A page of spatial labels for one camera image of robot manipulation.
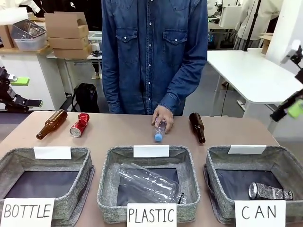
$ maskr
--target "black backpack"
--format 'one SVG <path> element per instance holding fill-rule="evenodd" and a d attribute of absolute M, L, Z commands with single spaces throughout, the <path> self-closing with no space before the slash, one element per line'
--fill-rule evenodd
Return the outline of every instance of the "black backpack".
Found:
<path fill-rule="evenodd" d="M 76 89 L 71 99 L 72 110 L 77 112 L 74 105 L 76 97 L 76 105 L 78 104 L 81 112 L 99 113 L 97 89 L 93 84 L 81 83 Z"/>

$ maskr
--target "person's left hand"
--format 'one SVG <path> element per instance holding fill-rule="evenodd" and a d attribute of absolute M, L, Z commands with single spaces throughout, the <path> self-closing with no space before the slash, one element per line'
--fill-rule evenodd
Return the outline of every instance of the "person's left hand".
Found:
<path fill-rule="evenodd" d="M 168 133 L 172 127 L 172 125 L 174 124 L 174 115 L 172 114 L 172 112 L 165 108 L 164 106 L 157 106 L 157 108 L 155 109 L 155 112 L 153 113 L 152 116 L 152 125 L 155 125 L 155 127 L 158 127 L 161 120 L 164 119 L 166 122 L 166 130 L 165 132 Z"/>

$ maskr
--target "denim shirt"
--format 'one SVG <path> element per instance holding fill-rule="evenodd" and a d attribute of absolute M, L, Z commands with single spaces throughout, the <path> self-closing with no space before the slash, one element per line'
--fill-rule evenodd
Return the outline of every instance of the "denim shirt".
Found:
<path fill-rule="evenodd" d="M 206 0 L 102 0 L 102 13 L 110 112 L 180 115 L 207 60 Z"/>

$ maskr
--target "paper label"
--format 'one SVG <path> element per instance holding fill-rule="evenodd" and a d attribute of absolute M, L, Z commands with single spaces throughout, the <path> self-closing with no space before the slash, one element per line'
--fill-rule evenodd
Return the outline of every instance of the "paper label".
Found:
<path fill-rule="evenodd" d="M 169 145 L 135 145 L 134 157 L 169 157 Z"/>
<path fill-rule="evenodd" d="M 175 203 L 128 203 L 127 227 L 176 227 Z"/>
<path fill-rule="evenodd" d="M 55 198 L 5 199 L 0 227 L 50 227 Z"/>
<path fill-rule="evenodd" d="M 235 201 L 236 227 L 285 227 L 286 201 Z"/>
<path fill-rule="evenodd" d="M 71 147 L 34 147 L 36 159 L 71 159 Z"/>
<path fill-rule="evenodd" d="M 231 145 L 228 154 L 261 155 L 266 145 Z"/>

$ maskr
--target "clear plastic bottle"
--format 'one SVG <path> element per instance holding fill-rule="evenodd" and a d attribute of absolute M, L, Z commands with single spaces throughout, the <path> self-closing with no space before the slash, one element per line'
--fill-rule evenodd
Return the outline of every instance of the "clear plastic bottle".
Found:
<path fill-rule="evenodd" d="M 155 141 L 156 142 L 162 142 L 163 136 L 165 135 L 165 130 L 166 130 L 166 122 L 164 119 L 160 121 L 160 124 L 158 127 L 155 128 Z"/>
<path fill-rule="evenodd" d="M 186 203 L 179 184 L 134 163 L 123 163 L 119 168 L 120 185 L 130 194 L 136 195 L 135 202 Z"/>

